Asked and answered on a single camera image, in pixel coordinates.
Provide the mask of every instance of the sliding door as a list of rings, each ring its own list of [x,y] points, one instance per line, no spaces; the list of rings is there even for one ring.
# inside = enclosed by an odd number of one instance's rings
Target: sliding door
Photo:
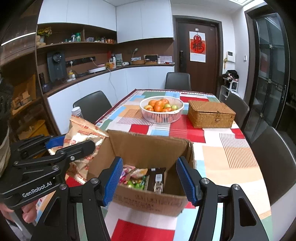
[[[276,13],[254,19],[256,57],[259,59],[255,97],[245,134],[253,142],[268,127],[277,127],[289,84],[289,46],[286,31]]]

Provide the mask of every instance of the ceiling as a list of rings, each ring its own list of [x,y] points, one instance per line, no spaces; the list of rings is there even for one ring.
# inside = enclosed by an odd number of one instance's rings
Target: ceiling
[[[136,2],[139,0],[105,0],[106,2],[112,4],[113,6],[120,6],[131,2]],[[171,0],[171,3],[181,3],[181,4],[192,4],[204,7],[211,7],[217,10],[229,9],[233,12],[242,7],[242,3],[250,2],[250,0]]]

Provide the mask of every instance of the human hand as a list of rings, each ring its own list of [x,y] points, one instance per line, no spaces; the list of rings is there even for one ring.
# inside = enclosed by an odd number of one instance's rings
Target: human hand
[[[22,207],[22,211],[23,211],[22,218],[24,219],[24,221],[26,223],[32,223],[36,219],[36,216],[37,216],[36,203],[37,203],[37,201],[38,200]],[[6,219],[13,222],[13,219],[10,217],[10,213],[13,212],[13,210],[9,209],[4,203],[0,203],[0,211],[2,212],[3,216]]]

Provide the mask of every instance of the black chair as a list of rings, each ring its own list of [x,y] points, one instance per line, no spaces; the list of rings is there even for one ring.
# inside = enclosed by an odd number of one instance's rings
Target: black chair
[[[102,91],[91,93],[73,104],[73,107],[78,106],[83,118],[93,124],[112,107]]]
[[[226,98],[225,104],[235,112],[234,121],[239,128],[241,128],[244,119],[250,110],[249,106],[243,99],[233,93],[230,93]]]
[[[191,91],[190,74],[187,73],[167,73],[165,80],[166,90]]]
[[[295,240],[296,159],[281,135],[267,129],[252,143],[271,205],[274,241]]]

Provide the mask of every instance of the power outlet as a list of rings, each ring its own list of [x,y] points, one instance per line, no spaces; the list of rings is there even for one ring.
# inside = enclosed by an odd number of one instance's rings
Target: power outlet
[[[93,61],[96,61],[95,56],[87,57],[87,58],[78,58],[78,59],[73,59],[73,60],[66,61],[66,67],[71,66],[71,61],[73,62],[72,66],[74,66],[74,65],[78,65],[78,64],[84,64],[84,63],[91,62],[92,61],[91,58],[93,58]]]

